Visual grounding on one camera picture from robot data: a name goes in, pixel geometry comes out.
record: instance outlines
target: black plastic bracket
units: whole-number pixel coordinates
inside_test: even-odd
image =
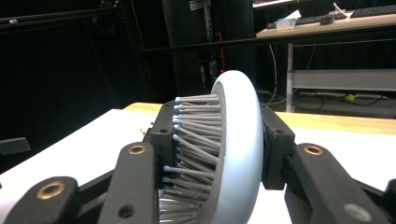
[[[264,131],[264,158],[262,183],[266,189],[283,189],[285,180],[281,173],[282,161],[294,148],[294,132],[268,106],[262,106]]]
[[[158,223],[158,216],[154,148],[132,143],[120,152],[98,223]]]

